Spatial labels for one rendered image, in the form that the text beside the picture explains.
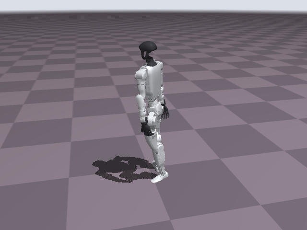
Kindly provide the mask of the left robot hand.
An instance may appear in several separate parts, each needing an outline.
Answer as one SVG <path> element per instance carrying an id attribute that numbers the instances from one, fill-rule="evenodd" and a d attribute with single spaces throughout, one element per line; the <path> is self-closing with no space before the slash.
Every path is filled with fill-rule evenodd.
<path id="1" fill-rule="evenodd" d="M 144 132 L 145 136 L 154 135 L 154 133 L 151 132 L 150 127 L 147 124 L 148 123 L 147 117 L 145 117 L 145 122 L 146 123 L 141 122 L 141 124 L 142 124 L 141 132 Z"/>

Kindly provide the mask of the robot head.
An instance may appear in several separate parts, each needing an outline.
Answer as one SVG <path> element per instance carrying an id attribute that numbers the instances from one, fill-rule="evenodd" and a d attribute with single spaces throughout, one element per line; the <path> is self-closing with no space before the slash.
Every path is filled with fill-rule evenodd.
<path id="1" fill-rule="evenodd" d="M 146 62 L 148 63 L 147 66 L 154 67 L 155 65 L 157 65 L 157 63 L 154 62 L 153 57 L 149 56 L 149 53 L 157 49 L 157 46 L 155 43 L 151 41 L 143 42 L 139 45 L 139 49 L 141 50 L 142 59 L 146 60 Z M 143 55 L 144 51 L 146 51 L 145 57 Z"/>

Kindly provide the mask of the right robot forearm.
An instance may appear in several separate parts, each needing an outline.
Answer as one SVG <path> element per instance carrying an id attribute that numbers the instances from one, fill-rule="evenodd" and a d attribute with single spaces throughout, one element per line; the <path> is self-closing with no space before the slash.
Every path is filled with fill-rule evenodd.
<path id="1" fill-rule="evenodd" d="M 161 86 L 161 90 L 160 90 L 160 95 L 157 96 L 157 99 L 159 100 L 159 102 L 161 104 L 164 104 L 164 93 L 163 93 L 163 90 L 164 90 L 164 86 L 162 85 Z"/>

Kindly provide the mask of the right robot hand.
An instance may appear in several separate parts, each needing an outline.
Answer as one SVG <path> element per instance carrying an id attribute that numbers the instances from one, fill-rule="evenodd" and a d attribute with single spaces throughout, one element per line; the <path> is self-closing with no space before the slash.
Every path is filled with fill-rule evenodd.
<path id="1" fill-rule="evenodd" d="M 168 108 L 165 105 L 166 105 L 166 103 L 165 103 L 165 99 L 164 99 L 164 104 L 162 104 L 162 106 L 164 106 L 163 114 L 164 114 L 164 119 L 165 119 L 165 116 L 166 116 L 166 119 L 167 119 L 167 115 L 168 115 L 168 118 L 169 118 L 169 112 L 168 112 Z M 161 119 L 162 118 L 163 118 L 163 115 L 161 115 Z"/>

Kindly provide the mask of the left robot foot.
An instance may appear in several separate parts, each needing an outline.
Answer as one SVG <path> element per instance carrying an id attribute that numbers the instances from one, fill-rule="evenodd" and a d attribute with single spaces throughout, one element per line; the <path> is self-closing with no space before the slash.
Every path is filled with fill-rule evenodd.
<path id="1" fill-rule="evenodd" d="M 163 176 L 161 176 L 162 174 L 158 174 L 156 177 L 154 177 L 152 180 L 151 180 L 151 182 L 152 183 L 156 183 L 156 182 L 158 182 L 158 181 L 160 181 L 160 180 L 163 180 L 164 178 L 166 178 L 166 177 L 168 177 L 169 175 L 168 175 L 168 172 L 166 172 L 165 171 L 165 175 L 163 175 Z"/>

